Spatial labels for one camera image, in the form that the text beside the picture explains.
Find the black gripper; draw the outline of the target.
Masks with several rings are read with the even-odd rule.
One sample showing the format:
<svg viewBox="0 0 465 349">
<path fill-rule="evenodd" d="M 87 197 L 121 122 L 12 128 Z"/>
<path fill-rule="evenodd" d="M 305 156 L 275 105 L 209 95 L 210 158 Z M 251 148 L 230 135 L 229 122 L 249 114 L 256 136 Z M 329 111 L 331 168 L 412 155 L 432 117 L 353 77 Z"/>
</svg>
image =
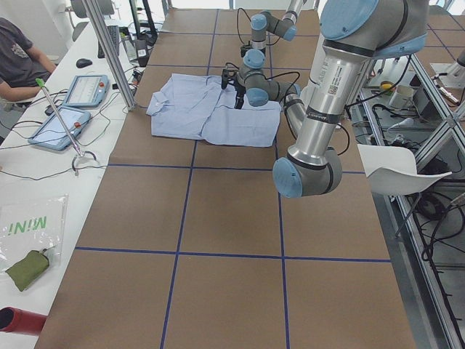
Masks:
<svg viewBox="0 0 465 349">
<path fill-rule="evenodd" d="M 236 85 L 235 86 L 235 105 L 234 109 L 241 109 L 244 104 L 244 97 L 246 95 L 246 88 L 243 87 L 242 85 Z"/>
</svg>

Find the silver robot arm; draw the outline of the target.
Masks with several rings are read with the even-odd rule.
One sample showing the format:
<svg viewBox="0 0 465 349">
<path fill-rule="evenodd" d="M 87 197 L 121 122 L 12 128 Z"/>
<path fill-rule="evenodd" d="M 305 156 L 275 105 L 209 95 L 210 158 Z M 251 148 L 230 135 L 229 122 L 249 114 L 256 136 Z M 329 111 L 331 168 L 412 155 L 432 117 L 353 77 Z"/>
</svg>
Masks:
<svg viewBox="0 0 465 349">
<path fill-rule="evenodd" d="M 251 17 L 251 40 L 249 49 L 257 49 L 265 53 L 267 33 L 274 34 L 279 39 L 291 41 L 294 39 L 299 14 L 307 0 L 292 0 L 281 19 L 275 17 L 268 10 L 263 10 Z"/>
<path fill-rule="evenodd" d="M 297 32 L 303 3 L 292 1 L 282 18 L 262 11 L 251 18 L 251 46 L 234 82 L 254 107 L 278 102 L 296 133 L 296 142 L 272 169 L 277 191 L 287 198 L 323 195 L 341 181 L 341 162 L 329 145 L 349 97 L 358 93 L 357 77 L 373 59 L 420 51 L 426 42 L 427 1 L 328 1 L 320 16 L 320 40 L 311 78 L 301 99 L 297 85 L 268 79 L 265 37 L 286 41 Z"/>
</svg>

